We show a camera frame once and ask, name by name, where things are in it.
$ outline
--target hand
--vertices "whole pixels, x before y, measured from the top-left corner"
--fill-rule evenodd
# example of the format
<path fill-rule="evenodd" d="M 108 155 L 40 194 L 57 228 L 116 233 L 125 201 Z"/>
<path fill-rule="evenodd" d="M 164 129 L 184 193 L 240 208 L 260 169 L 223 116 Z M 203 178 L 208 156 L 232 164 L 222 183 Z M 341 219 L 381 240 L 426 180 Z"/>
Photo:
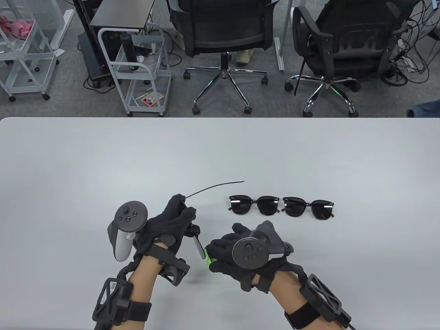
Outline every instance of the hand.
<path fill-rule="evenodd" d="M 135 258 L 145 254 L 153 244 L 155 239 L 168 246 L 168 250 L 174 254 L 180 248 L 183 237 L 193 235 L 198 226 L 191 226 L 195 219 L 196 209 L 186 207 L 185 197 L 177 194 L 171 197 L 165 210 L 158 216 L 151 218 L 147 224 L 140 229 L 133 241 L 136 248 Z"/>
<path fill-rule="evenodd" d="M 251 230 L 242 224 L 233 224 L 232 230 L 233 233 L 226 234 L 221 239 L 214 239 L 206 246 L 208 256 L 211 259 L 216 259 L 209 265 L 209 270 L 213 273 L 229 275 L 237 281 L 241 281 L 246 276 L 251 276 L 253 279 L 252 284 L 257 284 L 257 280 L 260 278 L 264 278 L 266 282 L 271 283 L 276 271 L 287 264 L 286 257 L 272 259 L 258 269 L 241 268 L 234 262 L 232 248 L 238 240 L 248 237 Z"/>

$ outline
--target pink object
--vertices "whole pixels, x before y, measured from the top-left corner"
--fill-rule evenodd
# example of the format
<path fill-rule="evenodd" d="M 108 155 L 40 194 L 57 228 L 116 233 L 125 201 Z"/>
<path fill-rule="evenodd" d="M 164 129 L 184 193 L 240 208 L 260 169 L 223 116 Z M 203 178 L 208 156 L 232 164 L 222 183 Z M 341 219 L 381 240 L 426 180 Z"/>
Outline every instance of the pink object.
<path fill-rule="evenodd" d="M 16 19 L 11 23 L 6 17 L 0 17 L 0 27 L 7 35 L 12 34 L 18 39 L 26 39 L 32 30 L 32 24 L 24 19 Z"/>

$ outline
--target chair base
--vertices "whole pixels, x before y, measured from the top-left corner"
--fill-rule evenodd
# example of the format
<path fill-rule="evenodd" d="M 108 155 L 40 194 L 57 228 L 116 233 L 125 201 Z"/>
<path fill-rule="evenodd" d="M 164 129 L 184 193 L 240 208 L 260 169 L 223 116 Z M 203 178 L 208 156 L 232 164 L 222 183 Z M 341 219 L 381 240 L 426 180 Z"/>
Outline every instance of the chair base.
<path fill-rule="evenodd" d="M 267 85 L 268 84 L 268 73 L 267 71 L 259 71 L 259 70 L 248 70 L 248 69 L 233 69 L 229 66 L 229 59 L 230 56 L 228 53 L 222 53 L 220 55 L 221 59 L 221 65 L 220 66 L 186 66 L 185 72 L 183 73 L 184 79 L 190 79 L 191 74 L 190 71 L 218 71 L 218 74 L 212 79 L 209 84 L 205 87 L 205 89 L 194 99 L 193 101 L 193 114 L 198 115 L 200 114 L 200 108 L 197 106 L 197 103 L 202 99 L 203 96 L 206 95 L 208 90 L 211 89 L 211 87 L 219 81 L 220 78 L 222 79 L 228 79 L 231 83 L 232 87 L 234 87 L 235 91 L 238 93 L 240 98 L 245 104 L 244 113 L 245 114 L 251 114 L 252 107 L 249 104 L 249 101 L 247 98 L 243 95 L 240 88 L 238 88 L 237 84 L 235 83 L 235 80 L 231 76 L 231 73 L 240 73 L 240 74 L 258 74 L 262 75 L 263 78 L 261 79 L 261 83 Z"/>
<path fill-rule="evenodd" d="M 348 97 L 347 94 L 345 94 L 338 86 L 335 85 L 337 83 L 354 82 L 355 86 L 353 87 L 353 89 L 359 90 L 359 87 L 358 87 L 359 83 L 357 82 L 357 80 L 355 78 L 348 77 L 348 78 L 339 79 L 339 80 L 335 80 L 335 81 L 331 81 L 331 82 L 325 82 L 324 77 L 316 78 L 316 77 L 310 77 L 310 76 L 305 76 L 305 75 L 302 75 L 302 76 L 295 75 L 295 76 L 292 76 L 286 80 L 286 83 L 284 84 L 284 90 L 286 90 L 286 92 L 291 92 L 293 90 L 292 81 L 295 81 L 298 79 L 304 80 L 304 81 L 313 81 L 313 82 L 320 84 L 318 89 L 308 98 L 307 103 L 306 103 L 304 110 L 303 110 L 303 117 L 305 117 L 305 118 L 313 117 L 313 113 L 310 111 L 310 108 L 316 102 L 316 100 L 318 99 L 318 97 L 321 94 L 321 92 L 323 91 L 323 89 L 331 89 L 333 92 L 335 92 L 340 97 L 342 97 L 342 99 L 348 105 L 348 116 L 350 118 L 359 117 L 359 114 L 356 111 L 356 108 L 355 108 L 353 101 Z"/>

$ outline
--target white cart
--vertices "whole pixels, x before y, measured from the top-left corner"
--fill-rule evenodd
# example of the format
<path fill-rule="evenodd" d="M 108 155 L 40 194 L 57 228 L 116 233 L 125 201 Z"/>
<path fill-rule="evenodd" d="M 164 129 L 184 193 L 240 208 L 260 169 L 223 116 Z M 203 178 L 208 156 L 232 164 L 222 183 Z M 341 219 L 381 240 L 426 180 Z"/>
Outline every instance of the white cart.
<path fill-rule="evenodd" d="M 122 28 L 102 28 L 98 33 L 99 44 L 128 117 L 132 117 L 133 112 L 158 113 L 160 116 L 163 116 L 169 97 L 172 76 L 164 32 L 153 23 L 147 23 L 145 26 L 147 31 L 152 29 L 158 30 L 160 35 L 141 35 L 138 29 Z M 132 35 L 135 46 L 148 46 L 153 51 L 145 58 L 143 63 L 127 62 L 124 49 L 121 46 L 116 59 L 110 61 L 103 42 L 103 33 L 106 31 L 127 32 Z M 138 67 L 138 69 L 133 71 L 129 67 Z M 120 86 L 120 81 L 123 80 L 130 81 L 126 94 L 122 92 Z M 142 98 L 149 91 L 153 92 L 156 100 L 158 100 L 154 106 L 148 106 L 142 102 Z M 159 98 L 159 93 L 163 95 L 162 99 Z"/>
<path fill-rule="evenodd" d="M 59 64 L 48 39 L 33 19 L 26 20 L 32 29 L 26 40 L 15 38 L 0 29 L 0 61 L 12 65 L 5 83 L 1 87 L 9 95 L 9 101 L 16 100 L 14 94 L 39 92 L 45 100 L 49 100 L 47 89 L 51 82 L 54 67 Z M 36 42 L 39 34 L 41 42 Z"/>

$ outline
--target black sunglasses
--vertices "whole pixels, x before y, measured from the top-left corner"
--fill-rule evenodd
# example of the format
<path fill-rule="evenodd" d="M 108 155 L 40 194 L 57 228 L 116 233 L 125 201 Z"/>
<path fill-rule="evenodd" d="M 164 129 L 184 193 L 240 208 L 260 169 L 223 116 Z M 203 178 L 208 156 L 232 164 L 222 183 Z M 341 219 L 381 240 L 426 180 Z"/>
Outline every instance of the black sunglasses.
<path fill-rule="evenodd" d="M 298 197 L 284 197 L 284 208 L 281 212 L 286 212 L 288 216 L 300 216 L 304 213 L 305 208 L 310 206 L 313 216 L 318 220 L 327 220 L 333 217 L 332 209 L 334 203 L 317 199 L 311 203 L 307 203 L 304 199 Z"/>
<path fill-rule="evenodd" d="M 231 207 L 228 208 L 229 211 L 232 210 L 235 214 L 243 215 L 249 212 L 252 204 L 256 204 L 260 213 L 265 216 L 273 216 L 278 210 L 278 197 L 274 196 L 261 196 L 258 199 L 252 199 L 246 195 L 234 195 L 229 196 L 231 200 Z"/>

